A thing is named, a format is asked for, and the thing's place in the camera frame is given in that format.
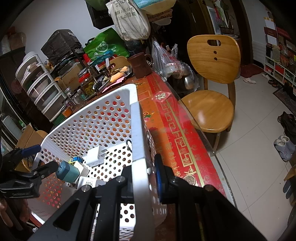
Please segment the operator hand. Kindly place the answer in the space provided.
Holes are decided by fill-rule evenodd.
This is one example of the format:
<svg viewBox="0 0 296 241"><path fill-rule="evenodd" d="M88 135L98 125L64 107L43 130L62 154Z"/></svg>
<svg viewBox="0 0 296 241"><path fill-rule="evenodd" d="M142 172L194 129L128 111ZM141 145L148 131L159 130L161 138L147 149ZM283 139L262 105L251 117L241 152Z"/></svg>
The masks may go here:
<svg viewBox="0 0 296 241"><path fill-rule="evenodd" d="M28 201L27 199L17 199L17 201L19 201L20 209L21 209L19 219L22 222L27 222L30 219L30 210L28 207ZM12 227L14 224L6 212L7 208L8 208L7 202L3 198L1 198L1 218L8 227Z"/></svg>

